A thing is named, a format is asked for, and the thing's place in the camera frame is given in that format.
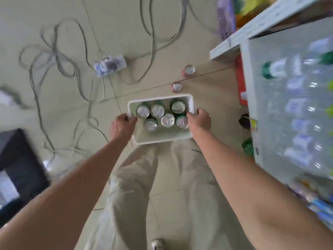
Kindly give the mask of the black box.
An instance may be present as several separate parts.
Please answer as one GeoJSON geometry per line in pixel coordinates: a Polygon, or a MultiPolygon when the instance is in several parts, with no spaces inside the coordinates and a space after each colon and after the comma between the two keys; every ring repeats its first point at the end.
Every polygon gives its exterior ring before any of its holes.
{"type": "Polygon", "coordinates": [[[25,132],[0,132],[0,229],[50,185],[25,132]]]}

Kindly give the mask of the white shelf unit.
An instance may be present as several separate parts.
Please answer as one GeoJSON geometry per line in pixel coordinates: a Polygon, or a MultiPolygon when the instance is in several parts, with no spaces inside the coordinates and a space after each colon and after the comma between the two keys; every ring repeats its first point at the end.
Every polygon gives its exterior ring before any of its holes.
{"type": "Polygon", "coordinates": [[[331,35],[333,0],[277,0],[210,52],[213,60],[240,50],[249,116],[258,121],[258,130],[252,132],[255,162],[281,182],[306,172],[333,177],[300,168],[274,153],[268,134],[267,103],[263,102],[262,65],[290,54],[288,47],[293,50],[295,45],[331,35]]]}

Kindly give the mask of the silver-topped drink can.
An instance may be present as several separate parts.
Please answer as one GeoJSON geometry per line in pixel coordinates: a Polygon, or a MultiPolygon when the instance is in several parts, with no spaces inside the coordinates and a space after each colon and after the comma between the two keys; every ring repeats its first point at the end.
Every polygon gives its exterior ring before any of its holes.
{"type": "Polygon", "coordinates": [[[152,250],[166,250],[165,241],[162,238],[153,239],[151,242],[152,250]]]}

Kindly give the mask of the grey device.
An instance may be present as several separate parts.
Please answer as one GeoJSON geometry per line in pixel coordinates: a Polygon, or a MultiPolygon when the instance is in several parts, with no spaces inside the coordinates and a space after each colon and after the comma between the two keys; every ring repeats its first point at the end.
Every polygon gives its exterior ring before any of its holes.
{"type": "Polygon", "coordinates": [[[23,103],[18,92],[5,85],[0,86],[0,105],[17,107],[23,110],[30,109],[30,106],[23,103]]]}

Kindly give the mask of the green bottle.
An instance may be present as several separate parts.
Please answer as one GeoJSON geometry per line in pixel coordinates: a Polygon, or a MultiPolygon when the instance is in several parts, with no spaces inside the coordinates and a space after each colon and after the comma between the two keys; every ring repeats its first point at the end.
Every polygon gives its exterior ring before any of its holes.
{"type": "Polygon", "coordinates": [[[244,151],[244,153],[251,158],[254,158],[254,147],[253,147],[253,140],[252,137],[246,139],[243,143],[242,143],[242,149],[244,151]]]}

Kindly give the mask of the person's left hand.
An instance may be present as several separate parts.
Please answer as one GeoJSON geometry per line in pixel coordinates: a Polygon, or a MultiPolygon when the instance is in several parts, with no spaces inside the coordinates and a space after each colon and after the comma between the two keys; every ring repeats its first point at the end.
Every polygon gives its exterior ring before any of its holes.
{"type": "Polygon", "coordinates": [[[112,121],[110,127],[111,140],[121,140],[124,142],[130,141],[134,133],[136,123],[127,123],[126,116],[128,116],[127,113],[123,113],[112,121]]]}

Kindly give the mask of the purple packet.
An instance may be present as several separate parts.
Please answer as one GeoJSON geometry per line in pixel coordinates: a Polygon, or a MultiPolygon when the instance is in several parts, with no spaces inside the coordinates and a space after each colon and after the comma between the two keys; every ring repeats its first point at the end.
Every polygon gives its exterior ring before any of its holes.
{"type": "Polygon", "coordinates": [[[217,15],[219,34],[223,42],[236,32],[233,0],[217,0],[217,15]]]}

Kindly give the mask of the dark bottle with yellow label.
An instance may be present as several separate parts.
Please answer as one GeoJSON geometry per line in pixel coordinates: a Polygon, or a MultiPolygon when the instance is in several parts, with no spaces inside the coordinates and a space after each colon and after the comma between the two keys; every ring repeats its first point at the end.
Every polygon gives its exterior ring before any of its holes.
{"type": "Polygon", "coordinates": [[[240,126],[249,131],[257,131],[258,130],[258,121],[254,118],[251,118],[248,113],[244,113],[238,120],[240,126]]]}

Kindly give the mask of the red carton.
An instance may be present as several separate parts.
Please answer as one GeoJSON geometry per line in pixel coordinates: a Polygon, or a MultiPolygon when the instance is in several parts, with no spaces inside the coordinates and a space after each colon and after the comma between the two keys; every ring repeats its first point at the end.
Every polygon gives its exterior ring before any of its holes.
{"type": "Polygon", "coordinates": [[[248,106],[246,84],[244,78],[244,69],[241,54],[238,54],[235,58],[235,73],[238,86],[238,95],[241,106],[248,106]]]}

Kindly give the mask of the person's right forearm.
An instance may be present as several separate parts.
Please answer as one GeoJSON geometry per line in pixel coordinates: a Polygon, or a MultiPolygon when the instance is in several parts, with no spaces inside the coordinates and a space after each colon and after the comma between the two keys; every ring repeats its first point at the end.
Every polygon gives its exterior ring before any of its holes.
{"type": "Polygon", "coordinates": [[[333,250],[333,232],[283,184],[209,130],[190,130],[256,250],[333,250]]]}

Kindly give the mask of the yellow and green packets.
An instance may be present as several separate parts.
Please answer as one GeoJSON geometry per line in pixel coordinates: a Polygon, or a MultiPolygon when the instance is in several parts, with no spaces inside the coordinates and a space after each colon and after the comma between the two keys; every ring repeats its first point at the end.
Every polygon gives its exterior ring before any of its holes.
{"type": "Polygon", "coordinates": [[[236,29],[255,18],[277,0],[233,0],[236,29]]]}

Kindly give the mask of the white power strip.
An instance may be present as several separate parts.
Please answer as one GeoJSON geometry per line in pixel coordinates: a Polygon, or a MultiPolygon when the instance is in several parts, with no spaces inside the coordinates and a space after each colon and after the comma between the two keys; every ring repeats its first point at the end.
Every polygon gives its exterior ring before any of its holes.
{"type": "Polygon", "coordinates": [[[123,55],[104,56],[101,61],[93,64],[95,74],[102,78],[110,74],[114,74],[127,67],[127,62],[123,55]]]}

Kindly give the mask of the cluster of green drink cans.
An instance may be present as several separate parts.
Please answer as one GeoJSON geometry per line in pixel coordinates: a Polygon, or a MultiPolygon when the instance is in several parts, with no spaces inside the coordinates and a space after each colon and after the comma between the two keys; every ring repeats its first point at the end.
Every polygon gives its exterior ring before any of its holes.
{"type": "Polygon", "coordinates": [[[156,132],[158,128],[186,129],[186,102],[182,99],[152,100],[141,102],[135,109],[135,115],[144,120],[144,129],[156,132]]]}

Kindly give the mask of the person's right hand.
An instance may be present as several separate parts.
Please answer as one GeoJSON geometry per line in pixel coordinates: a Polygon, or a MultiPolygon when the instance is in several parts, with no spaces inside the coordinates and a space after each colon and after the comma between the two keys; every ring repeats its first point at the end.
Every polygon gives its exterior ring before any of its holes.
{"type": "Polygon", "coordinates": [[[201,131],[210,132],[211,117],[209,114],[204,109],[198,108],[196,115],[198,115],[197,121],[188,121],[191,133],[195,135],[201,131]]]}

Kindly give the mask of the person's left forearm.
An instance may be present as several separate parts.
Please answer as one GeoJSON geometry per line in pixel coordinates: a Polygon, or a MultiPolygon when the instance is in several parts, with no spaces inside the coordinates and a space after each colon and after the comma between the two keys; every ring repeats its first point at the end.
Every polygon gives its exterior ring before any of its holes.
{"type": "Polygon", "coordinates": [[[0,229],[0,250],[74,250],[131,135],[114,134],[95,155],[30,201],[0,229]]]}

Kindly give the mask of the white plastic basket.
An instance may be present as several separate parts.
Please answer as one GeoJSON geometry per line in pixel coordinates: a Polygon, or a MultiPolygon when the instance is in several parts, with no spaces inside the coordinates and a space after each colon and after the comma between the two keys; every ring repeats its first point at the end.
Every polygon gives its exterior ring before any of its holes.
{"type": "MultiPolygon", "coordinates": [[[[182,99],[186,102],[187,112],[194,113],[194,98],[191,94],[181,94],[174,96],[164,96],[155,98],[146,98],[139,100],[131,100],[127,104],[128,116],[135,116],[135,109],[141,102],[152,101],[152,100],[170,100],[170,99],[182,99]]],[[[176,126],[172,128],[158,128],[156,132],[148,132],[143,126],[144,120],[138,118],[138,122],[135,127],[133,134],[133,140],[138,145],[160,143],[160,142],[170,142],[179,139],[189,139],[192,138],[192,133],[189,127],[186,129],[179,129],[176,126]]]]}

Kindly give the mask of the rows of clear water bottles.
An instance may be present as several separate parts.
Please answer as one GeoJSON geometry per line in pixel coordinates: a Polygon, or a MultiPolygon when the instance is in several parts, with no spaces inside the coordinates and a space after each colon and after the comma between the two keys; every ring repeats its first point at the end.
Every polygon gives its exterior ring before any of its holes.
{"type": "Polygon", "coordinates": [[[333,177],[333,35],[287,50],[261,68],[273,151],[333,177]]]}

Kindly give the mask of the person's beige trousers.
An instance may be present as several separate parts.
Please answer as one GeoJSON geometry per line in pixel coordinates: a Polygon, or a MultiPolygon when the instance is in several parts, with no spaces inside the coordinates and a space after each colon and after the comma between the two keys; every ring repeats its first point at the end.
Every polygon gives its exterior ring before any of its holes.
{"type": "MultiPolygon", "coordinates": [[[[170,147],[189,213],[191,250],[254,250],[193,139],[170,147]]],[[[166,147],[135,148],[110,177],[110,192],[99,224],[84,250],[147,250],[146,217],[158,154],[166,147]]]]}

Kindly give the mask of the colourful snack packets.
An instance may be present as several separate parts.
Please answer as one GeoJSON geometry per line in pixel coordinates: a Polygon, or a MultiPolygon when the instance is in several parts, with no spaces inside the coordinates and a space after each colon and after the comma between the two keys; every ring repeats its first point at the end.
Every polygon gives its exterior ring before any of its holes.
{"type": "Polygon", "coordinates": [[[333,231],[333,180],[306,173],[293,178],[285,187],[333,231]]]}

